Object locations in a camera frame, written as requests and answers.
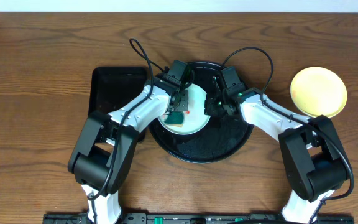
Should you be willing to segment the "green orange sponge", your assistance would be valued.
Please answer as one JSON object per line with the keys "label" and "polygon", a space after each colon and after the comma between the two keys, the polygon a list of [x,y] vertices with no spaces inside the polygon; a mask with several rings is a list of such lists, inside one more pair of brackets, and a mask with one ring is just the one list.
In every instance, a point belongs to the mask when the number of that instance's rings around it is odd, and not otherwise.
{"label": "green orange sponge", "polygon": [[178,126],[182,127],[184,123],[184,114],[181,111],[173,111],[170,114],[166,115],[166,118],[163,119],[163,122],[168,126]]}

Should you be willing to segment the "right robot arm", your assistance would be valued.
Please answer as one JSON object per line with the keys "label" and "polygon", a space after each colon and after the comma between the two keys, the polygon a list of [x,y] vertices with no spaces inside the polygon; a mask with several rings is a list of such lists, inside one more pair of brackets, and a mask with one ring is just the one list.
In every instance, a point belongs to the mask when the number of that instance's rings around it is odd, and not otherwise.
{"label": "right robot arm", "polygon": [[234,67],[218,70],[213,82],[217,89],[206,100],[206,114],[241,118],[279,143],[292,188],[282,210],[285,221],[314,223],[327,201],[345,198],[352,192],[352,167],[328,117],[310,118],[287,110],[263,90],[247,88]]}

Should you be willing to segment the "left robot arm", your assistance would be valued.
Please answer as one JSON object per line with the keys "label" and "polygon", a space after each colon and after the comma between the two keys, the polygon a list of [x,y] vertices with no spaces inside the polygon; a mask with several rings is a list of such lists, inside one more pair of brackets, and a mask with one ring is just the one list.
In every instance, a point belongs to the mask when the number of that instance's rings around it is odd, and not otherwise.
{"label": "left robot arm", "polygon": [[140,133],[176,108],[191,84],[190,66],[175,60],[169,71],[151,77],[128,104],[103,114],[92,112],[68,161],[68,171],[86,193],[91,223],[116,223],[121,216],[119,189],[131,168]]}

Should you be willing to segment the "light blue plate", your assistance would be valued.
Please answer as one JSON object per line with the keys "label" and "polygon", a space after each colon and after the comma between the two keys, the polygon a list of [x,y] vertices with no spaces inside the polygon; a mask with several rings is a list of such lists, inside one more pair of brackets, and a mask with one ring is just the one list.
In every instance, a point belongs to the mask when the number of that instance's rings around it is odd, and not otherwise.
{"label": "light blue plate", "polygon": [[205,105],[206,92],[199,87],[198,85],[192,84],[188,90],[188,109],[182,111],[184,114],[184,123],[182,127],[178,126],[168,126],[163,122],[163,119],[166,118],[167,114],[163,114],[158,117],[160,124],[174,134],[179,135],[189,135],[198,132],[203,129],[209,119],[209,115],[205,115]]}

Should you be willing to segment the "yellow plate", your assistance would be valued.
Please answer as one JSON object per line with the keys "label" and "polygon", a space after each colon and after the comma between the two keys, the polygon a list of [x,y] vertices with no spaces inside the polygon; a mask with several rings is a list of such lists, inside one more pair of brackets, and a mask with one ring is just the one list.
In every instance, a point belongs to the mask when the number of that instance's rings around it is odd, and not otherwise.
{"label": "yellow plate", "polygon": [[323,67],[308,67],[291,81],[290,95],[295,106],[304,114],[332,118],[347,103],[347,89],[341,78]]}

